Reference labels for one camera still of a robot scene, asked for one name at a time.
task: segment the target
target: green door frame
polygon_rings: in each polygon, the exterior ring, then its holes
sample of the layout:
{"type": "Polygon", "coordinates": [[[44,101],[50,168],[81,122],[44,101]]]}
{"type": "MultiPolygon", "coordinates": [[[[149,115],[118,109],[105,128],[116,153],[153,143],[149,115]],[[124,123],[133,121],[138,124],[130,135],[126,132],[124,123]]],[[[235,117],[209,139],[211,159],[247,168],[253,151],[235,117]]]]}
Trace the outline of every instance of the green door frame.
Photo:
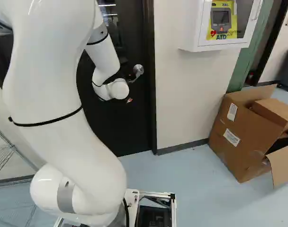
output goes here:
{"type": "Polygon", "coordinates": [[[274,0],[263,1],[257,25],[252,36],[252,40],[248,48],[243,48],[240,51],[233,75],[227,88],[227,93],[240,91],[242,89],[248,72],[252,66],[254,56],[258,50],[259,43],[263,37],[263,32],[268,21],[273,1],[274,0]]]}

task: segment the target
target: white label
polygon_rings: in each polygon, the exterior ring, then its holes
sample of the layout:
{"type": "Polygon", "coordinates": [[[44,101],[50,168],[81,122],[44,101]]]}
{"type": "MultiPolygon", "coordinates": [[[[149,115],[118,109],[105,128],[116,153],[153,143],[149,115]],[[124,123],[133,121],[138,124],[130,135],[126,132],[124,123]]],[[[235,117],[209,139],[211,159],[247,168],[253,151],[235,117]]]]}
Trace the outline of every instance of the white label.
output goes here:
{"type": "Polygon", "coordinates": [[[238,107],[235,104],[231,103],[228,114],[227,114],[227,118],[234,122],[234,118],[237,113],[237,110],[238,110],[238,107]]]}
{"type": "Polygon", "coordinates": [[[226,129],[223,135],[232,145],[235,147],[238,146],[240,139],[234,135],[229,129],[226,129]]]}

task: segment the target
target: cardboard box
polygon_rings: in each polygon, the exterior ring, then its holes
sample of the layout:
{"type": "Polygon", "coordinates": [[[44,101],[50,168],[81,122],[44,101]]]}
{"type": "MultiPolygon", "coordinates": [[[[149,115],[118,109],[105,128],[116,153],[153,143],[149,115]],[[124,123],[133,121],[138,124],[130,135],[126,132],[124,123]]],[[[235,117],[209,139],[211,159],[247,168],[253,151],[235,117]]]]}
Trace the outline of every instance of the cardboard box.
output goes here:
{"type": "Polygon", "coordinates": [[[284,127],[288,130],[288,105],[275,99],[268,98],[255,101],[252,110],[258,115],[284,127]]]}
{"type": "Polygon", "coordinates": [[[226,94],[210,133],[209,146],[240,183],[270,170],[274,186],[288,181],[288,147],[267,155],[285,127],[249,109],[270,98],[275,87],[226,94]]]}

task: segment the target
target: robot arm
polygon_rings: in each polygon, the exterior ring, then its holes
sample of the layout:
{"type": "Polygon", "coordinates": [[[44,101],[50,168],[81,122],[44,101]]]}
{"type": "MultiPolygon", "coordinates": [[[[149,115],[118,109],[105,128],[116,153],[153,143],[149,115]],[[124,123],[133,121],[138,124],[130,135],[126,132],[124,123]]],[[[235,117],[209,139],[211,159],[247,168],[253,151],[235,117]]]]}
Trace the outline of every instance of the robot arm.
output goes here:
{"type": "Polygon", "coordinates": [[[96,94],[102,100],[126,98],[129,87],[125,79],[118,78],[109,84],[103,84],[118,72],[120,62],[98,5],[96,5],[95,24],[85,50],[96,65],[92,75],[92,86],[96,94]]]}
{"type": "Polygon", "coordinates": [[[92,227],[109,225],[126,193],[125,171],[88,126],[76,86],[86,47],[97,66],[95,91],[113,94],[109,84],[105,90],[101,86],[119,69],[110,37],[86,45],[103,28],[94,19],[101,17],[96,5],[93,0],[0,0],[0,21],[14,31],[3,99],[13,123],[47,162],[31,183],[31,196],[46,212],[92,227]]]}

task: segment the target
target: aed cabinet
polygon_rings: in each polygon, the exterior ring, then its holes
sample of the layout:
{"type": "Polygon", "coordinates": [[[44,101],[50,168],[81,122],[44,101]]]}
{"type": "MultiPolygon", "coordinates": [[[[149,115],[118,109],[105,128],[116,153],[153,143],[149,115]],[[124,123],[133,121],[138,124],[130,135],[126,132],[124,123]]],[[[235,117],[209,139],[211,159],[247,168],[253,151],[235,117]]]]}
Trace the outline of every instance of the aed cabinet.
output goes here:
{"type": "Polygon", "coordinates": [[[248,47],[263,3],[263,0],[180,1],[179,49],[190,52],[248,47]]]}

